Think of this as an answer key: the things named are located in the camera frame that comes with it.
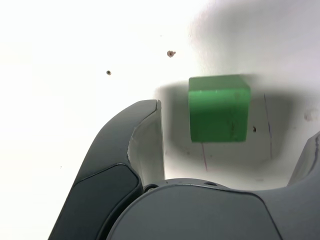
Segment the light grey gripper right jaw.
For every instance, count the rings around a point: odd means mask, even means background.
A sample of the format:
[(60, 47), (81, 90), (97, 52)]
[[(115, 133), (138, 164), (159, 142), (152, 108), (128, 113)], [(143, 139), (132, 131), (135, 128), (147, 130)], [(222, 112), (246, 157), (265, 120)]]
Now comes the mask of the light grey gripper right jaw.
[(298, 180), (267, 190), (167, 184), (119, 216), (109, 240), (317, 240), (320, 237), (320, 136), (297, 162)]

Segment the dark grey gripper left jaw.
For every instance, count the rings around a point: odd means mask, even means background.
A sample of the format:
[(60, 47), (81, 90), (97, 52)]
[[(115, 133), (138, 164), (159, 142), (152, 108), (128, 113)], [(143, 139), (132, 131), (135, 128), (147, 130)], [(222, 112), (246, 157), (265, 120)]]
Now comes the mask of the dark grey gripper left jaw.
[(93, 140), (50, 239), (106, 239), (145, 186), (164, 179), (162, 104), (138, 101), (109, 120)]

